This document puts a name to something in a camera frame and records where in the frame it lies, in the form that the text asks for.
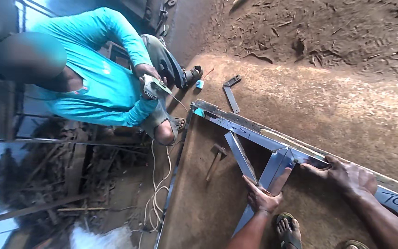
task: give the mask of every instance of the hammer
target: hammer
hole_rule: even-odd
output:
[[[216,156],[214,157],[213,162],[211,163],[210,168],[208,169],[208,173],[207,173],[207,182],[209,182],[211,180],[211,175],[214,173],[214,171],[216,170],[217,167],[217,162],[220,161],[222,159],[222,154],[225,157],[226,156],[226,151],[225,148],[222,146],[219,146],[218,144],[214,144],[213,149],[218,150],[218,153],[216,154]]]

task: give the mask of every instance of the angle grinder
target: angle grinder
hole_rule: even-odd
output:
[[[157,99],[159,95],[163,92],[172,94],[171,90],[160,80],[152,77],[150,75],[144,74],[142,77],[144,79],[144,93],[152,98]]]

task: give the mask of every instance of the white electrical cable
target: white electrical cable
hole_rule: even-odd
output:
[[[184,109],[185,109],[185,111],[187,112],[187,115],[188,115],[188,110],[187,110],[187,108],[185,107],[185,105],[182,104],[182,102],[180,102],[179,99],[177,99],[176,97],[174,97],[173,94],[171,94],[171,93],[169,93],[169,94],[170,94],[171,97],[173,97],[176,101],[178,101],[178,102],[184,107]]]
[[[148,219],[150,220],[150,224],[151,224],[151,227],[152,227],[152,230],[151,230],[150,232],[156,231],[156,229],[158,229],[159,224],[161,223],[161,218],[160,218],[160,216],[159,216],[158,211],[162,213],[163,210],[158,206],[158,202],[156,201],[156,196],[158,195],[158,192],[159,192],[161,189],[166,189],[167,191],[169,190],[169,188],[168,188],[167,186],[161,186],[161,187],[159,187],[159,186],[164,182],[165,179],[167,179],[167,178],[169,177],[169,175],[170,175],[170,173],[171,173],[171,168],[172,168],[171,160],[170,160],[170,156],[169,156],[169,147],[168,147],[168,146],[165,146],[165,150],[167,151],[167,157],[168,157],[168,160],[169,160],[169,173],[158,183],[158,185],[156,185],[156,183],[155,183],[155,181],[154,181],[154,170],[155,170],[155,168],[156,168],[156,157],[154,156],[153,143],[154,143],[154,140],[151,141],[151,154],[153,155],[153,173],[152,173],[152,181],[153,181],[154,194],[150,197],[150,199],[148,199],[147,203],[145,204],[145,209],[144,209],[144,224],[142,225],[142,226],[145,226],[145,224],[146,224],[146,222],[147,222],[147,206],[148,206],[148,203],[152,200],[153,208],[150,209],[150,211],[149,211],[149,213],[148,213]],[[151,219],[151,212],[152,212],[152,211],[154,211],[154,214],[155,214],[156,217],[158,218],[158,220],[156,221],[156,225],[153,224],[153,221],[152,221],[152,219]],[[143,235],[143,234],[144,234],[144,233],[142,232],[142,233],[141,233],[141,237],[140,237],[140,239],[139,239],[138,249],[141,248],[141,240],[142,240],[142,235]]]

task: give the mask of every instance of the cyan shirt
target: cyan shirt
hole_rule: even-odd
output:
[[[67,51],[67,66],[83,78],[84,87],[74,92],[41,88],[54,114],[81,122],[133,127],[155,110],[158,100],[142,98],[140,82],[132,72],[97,52],[108,40],[119,40],[133,65],[152,65],[141,37],[121,13],[99,8],[42,21],[31,31],[58,39]]]

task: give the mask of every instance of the metal rod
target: metal rod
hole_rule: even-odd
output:
[[[159,230],[158,235],[156,235],[156,241],[154,242],[153,249],[158,249],[158,246],[159,246],[159,241],[161,239],[162,230],[164,228],[164,219],[165,219],[165,216],[167,213],[167,209],[169,207],[171,195],[172,195],[173,188],[174,188],[174,182],[176,181],[177,170],[179,168],[180,157],[182,156],[182,150],[184,150],[185,139],[187,138],[188,127],[190,126],[190,121],[191,121],[192,116],[193,116],[193,110],[191,109],[191,106],[190,106],[190,111],[188,112],[187,120],[185,120],[185,124],[184,124],[184,126],[185,126],[184,131],[183,131],[184,133],[182,133],[182,139],[181,139],[182,142],[180,143],[180,148],[179,148],[179,152],[177,154],[176,164],[173,169],[173,175],[172,175],[172,178],[170,181],[169,193],[167,195],[167,200],[165,201],[165,205],[164,205],[164,211],[162,212],[162,216],[161,216],[161,229]]]
[[[19,1],[20,1],[20,2],[21,2],[21,1],[22,1],[22,2],[27,1],[27,2],[29,2],[29,3],[31,3],[31,4],[33,4],[33,5],[36,5],[36,6],[40,7],[41,9],[43,9],[43,10],[45,10],[45,11],[47,11],[47,12],[50,12],[50,13],[53,14],[54,16],[58,16],[58,15],[57,15],[56,13],[54,13],[51,9],[48,9],[48,8],[42,6],[41,4],[36,3],[36,2],[34,2],[34,1],[32,1],[32,0],[19,0]]]
[[[233,153],[234,158],[237,161],[237,164],[239,164],[242,174],[248,178],[251,178],[253,181],[257,183],[257,178],[256,175],[254,174],[253,166],[248,160],[245,154],[245,150],[240,144],[240,141],[237,138],[237,136],[234,133],[229,132],[225,134],[225,138],[228,142],[231,152]]]
[[[49,139],[49,138],[28,138],[19,136],[13,141],[7,141],[0,139],[0,143],[39,143],[39,144],[86,144],[86,145],[103,145],[103,146],[116,146],[122,148],[141,148],[141,145],[136,144],[105,144],[96,141],[74,141],[74,140],[62,140],[62,139]]]

